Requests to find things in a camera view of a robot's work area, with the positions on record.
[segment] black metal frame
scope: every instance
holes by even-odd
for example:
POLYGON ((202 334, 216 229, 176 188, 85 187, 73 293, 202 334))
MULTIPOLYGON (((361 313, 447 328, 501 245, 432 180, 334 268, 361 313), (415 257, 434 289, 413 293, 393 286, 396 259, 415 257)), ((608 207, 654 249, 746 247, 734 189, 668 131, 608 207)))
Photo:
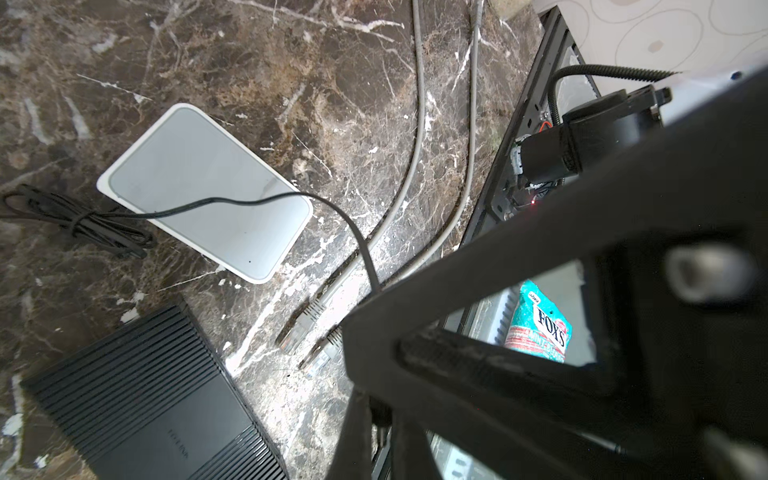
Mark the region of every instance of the black metal frame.
MULTIPOLYGON (((554 7, 542 15, 541 22, 545 28, 541 47, 534 58, 531 74, 525 82, 515 113, 512 115, 509 126, 507 126, 488 178, 483 184, 480 197, 472 211, 472 216, 462 238, 462 246, 488 232, 515 213, 516 209, 509 200, 516 183, 510 162, 510 150, 515 138, 536 132, 540 123, 540 112, 546 111, 544 105, 547 101, 548 80, 558 69, 568 47, 573 49, 580 63, 584 63, 558 7, 554 7)), ((600 96, 592 78, 590 76, 587 78, 595 94, 600 96)), ((467 332, 472 328, 475 321, 476 307, 473 304, 457 310, 442 319, 440 325, 452 332, 467 332)))
POLYGON ((506 478, 702 475, 708 425, 768 443, 765 285, 743 304, 704 309, 676 298, 663 271, 673 245, 713 238, 768 263, 768 191, 756 181, 768 175, 765 84, 768 71, 353 310, 343 335, 355 391, 330 478, 370 475, 369 397, 392 408, 393 478, 439 477, 425 430, 506 478), (597 364, 430 327, 595 254, 607 259, 597 364), (606 369, 601 348, 622 361, 606 369))

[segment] black coiled cable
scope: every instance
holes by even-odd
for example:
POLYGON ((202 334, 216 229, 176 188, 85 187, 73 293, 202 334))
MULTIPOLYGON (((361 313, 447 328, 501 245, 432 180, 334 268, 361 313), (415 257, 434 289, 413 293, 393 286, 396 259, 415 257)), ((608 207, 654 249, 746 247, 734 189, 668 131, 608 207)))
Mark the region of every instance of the black coiled cable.
POLYGON ((560 112, 558 111, 558 98, 556 87, 558 80, 570 75, 593 75, 596 77, 623 78, 624 80, 659 81, 662 78, 674 75, 675 71, 645 70, 643 68, 617 67, 616 65, 570 65, 557 70, 549 78, 547 84, 547 102, 552 124, 560 124, 560 112))
POLYGON ((96 212, 88 208, 85 204, 65 195, 52 194, 44 192, 29 185, 19 185, 15 191, 2 196, 5 207, 10 210, 12 215, 0 215, 2 219, 8 220, 39 220, 42 222, 55 223, 66 229, 74 238, 93 243, 97 247, 112 252, 119 257, 138 257, 147 256, 145 248, 152 248, 157 241, 154 235, 138 227, 132 227, 126 223, 117 221, 117 218, 132 220, 149 220, 157 218, 170 217, 178 215, 195 208, 200 208, 210 204, 230 204, 241 207, 255 207, 257 205, 268 204, 275 200, 288 197, 308 197, 331 207, 341 218, 349 225, 352 235, 357 240, 362 257, 362 263, 368 273, 368 280, 371 283, 371 291, 379 293, 382 291, 379 276, 376 274, 376 268, 373 266, 371 253, 368 250, 366 238, 355 225, 354 220, 349 218, 344 210, 337 207, 330 200, 322 198, 320 195, 310 194, 308 192, 290 191, 272 197, 260 198, 259 200, 234 200, 225 197, 208 197, 179 207, 169 208, 159 212, 148 214, 134 214, 125 212, 96 212), (21 207, 12 206, 8 201, 16 198, 21 201, 21 207))

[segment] white wall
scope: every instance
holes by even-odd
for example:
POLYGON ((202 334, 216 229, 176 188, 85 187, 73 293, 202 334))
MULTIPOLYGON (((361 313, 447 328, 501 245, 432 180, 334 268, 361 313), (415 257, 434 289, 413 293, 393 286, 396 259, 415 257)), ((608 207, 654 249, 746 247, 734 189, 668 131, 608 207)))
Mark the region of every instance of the white wall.
MULTIPOLYGON (((768 0, 533 0, 559 6, 587 63, 686 71, 768 52, 768 0)), ((595 78, 602 94, 639 82, 595 78)))

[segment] marble countertop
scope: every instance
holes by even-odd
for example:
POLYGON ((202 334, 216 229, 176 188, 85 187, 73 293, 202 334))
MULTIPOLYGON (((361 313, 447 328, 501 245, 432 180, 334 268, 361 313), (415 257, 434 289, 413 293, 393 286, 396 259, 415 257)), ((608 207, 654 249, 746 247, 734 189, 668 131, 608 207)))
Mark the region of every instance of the marble countertop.
MULTIPOLYGON (((422 0, 426 139, 406 204, 373 252, 386 278, 456 208, 468 149, 470 9, 422 0)), ((202 108, 301 190, 372 232, 416 129, 411 4, 403 0, 0 0, 0 192, 27 183, 114 206, 98 176, 171 105, 202 108)), ((486 8, 473 205, 543 32, 530 8, 486 8)), ((471 208, 440 255, 460 241, 471 208)), ((286 325, 355 250, 322 205, 274 278, 252 285, 145 224, 158 245, 119 260, 56 226, 0 221, 0 478, 95 478, 19 386, 152 309, 183 298, 225 358, 292 478, 322 478, 351 383, 337 358, 299 362, 368 292, 358 271, 291 355, 286 325)))

